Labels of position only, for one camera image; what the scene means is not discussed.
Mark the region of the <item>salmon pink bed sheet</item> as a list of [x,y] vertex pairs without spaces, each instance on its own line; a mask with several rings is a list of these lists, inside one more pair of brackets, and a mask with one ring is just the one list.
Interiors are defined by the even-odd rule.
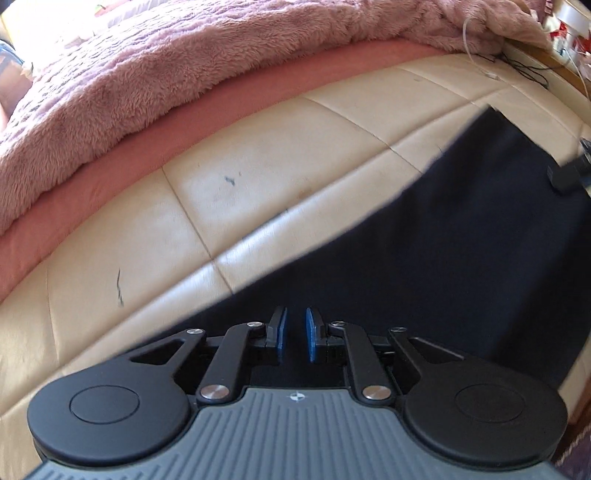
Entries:
[[1,295],[7,297],[73,230],[116,195],[204,138],[329,83],[440,53],[400,38],[367,41],[222,81],[81,166],[15,220],[1,237]]

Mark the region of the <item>black pants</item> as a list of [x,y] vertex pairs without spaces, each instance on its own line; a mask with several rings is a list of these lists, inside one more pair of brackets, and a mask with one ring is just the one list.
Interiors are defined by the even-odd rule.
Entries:
[[485,110],[393,202],[181,323],[221,335],[287,308],[283,363],[257,384],[338,385],[308,357],[305,311],[395,326],[559,387],[590,332],[590,199],[557,193],[552,157]]

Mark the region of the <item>cream leather bed frame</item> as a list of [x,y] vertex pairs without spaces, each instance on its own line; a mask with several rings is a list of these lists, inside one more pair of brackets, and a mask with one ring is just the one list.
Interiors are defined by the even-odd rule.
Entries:
[[540,53],[440,53],[332,82],[208,136],[116,195],[1,295],[1,475],[39,462],[27,404],[358,223],[485,106],[558,160],[590,133],[577,83]]

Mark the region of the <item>pink fluffy blanket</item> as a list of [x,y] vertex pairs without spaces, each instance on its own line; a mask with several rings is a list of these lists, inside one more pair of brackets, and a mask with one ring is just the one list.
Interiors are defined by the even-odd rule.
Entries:
[[1,225],[128,134],[219,82],[397,37],[492,55],[549,35],[512,1],[170,1],[48,64],[1,135]]

